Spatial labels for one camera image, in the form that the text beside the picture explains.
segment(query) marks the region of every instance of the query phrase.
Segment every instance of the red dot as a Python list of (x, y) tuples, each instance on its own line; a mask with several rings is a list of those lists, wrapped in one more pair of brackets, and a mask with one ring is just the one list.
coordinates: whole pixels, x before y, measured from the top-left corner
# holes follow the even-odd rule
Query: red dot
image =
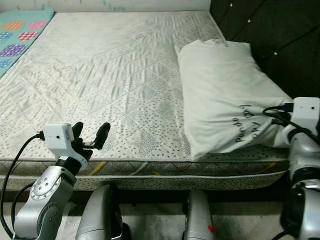
[(214, 233), (215, 232), (215, 228), (211, 225), (208, 225), (208, 229), (211, 233)]

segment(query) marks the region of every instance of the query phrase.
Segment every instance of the pillowcase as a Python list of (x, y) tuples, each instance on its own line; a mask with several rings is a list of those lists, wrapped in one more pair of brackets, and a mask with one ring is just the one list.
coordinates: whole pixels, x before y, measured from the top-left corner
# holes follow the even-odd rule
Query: pillowcase
[(271, 125), (262, 111), (292, 99), (261, 72), (250, 44), (196, 40), (178, 61), (192, 160), (256, 144), (286, 147), (283, 127)]

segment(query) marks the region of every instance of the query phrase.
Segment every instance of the mattress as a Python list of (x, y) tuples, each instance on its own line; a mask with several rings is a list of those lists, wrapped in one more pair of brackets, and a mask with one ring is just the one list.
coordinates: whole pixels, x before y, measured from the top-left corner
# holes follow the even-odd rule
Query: mattress
[[(79, 190), (106, 181), (124, 189), (180, 189), (190, 179), (200, 185), (205, 180), (211, 189), (274, 182), (288, 168), (285, 149), (254, 146), (191, 162), (176, 50), (215, 38), (223, 36), (206, 11), (56, 13), (0, 79), (0, 174), (46, 123), (81, 121), (85, 141), (92, 141), (104, 122), (111, 130), (103, 149), (80, 172)], [(44, 142), (34, 140), (9, 189), (32, 181), (54, 161)], [(88, 178), (101, 161), (104, 166)], [(255, 181), (244, 186), (240, 178)], [(233, 182), (221, 184), (225, 179)]]

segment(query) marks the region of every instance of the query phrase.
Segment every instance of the floor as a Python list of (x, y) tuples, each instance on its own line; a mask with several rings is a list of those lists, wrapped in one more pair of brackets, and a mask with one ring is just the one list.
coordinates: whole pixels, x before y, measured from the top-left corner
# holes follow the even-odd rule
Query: floor
[[(9, 220), (10, 204), (5, 203)], [(123, 221), (131, 230), (132, 240), (181, 240), (185, 216), (181, 204), (123, 204)], [(232, 202), (210, 205), (215, 240), (271, 240), (282, 232), (278, 202)], [(75, 239), (84, 206), (68, 204), (56, 240)], [(9, 240), (4, 229), (0, 239)], [(285, 236), (281, 240), (293, 240)]]

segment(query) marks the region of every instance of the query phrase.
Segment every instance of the white wall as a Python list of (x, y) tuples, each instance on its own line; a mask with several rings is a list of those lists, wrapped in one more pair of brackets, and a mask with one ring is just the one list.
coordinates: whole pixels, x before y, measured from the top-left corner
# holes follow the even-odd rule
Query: white wall
[(14, 9), (56, 12), (165, 12), (210, 10), (211, 0), (0, 0), (0, 12)]

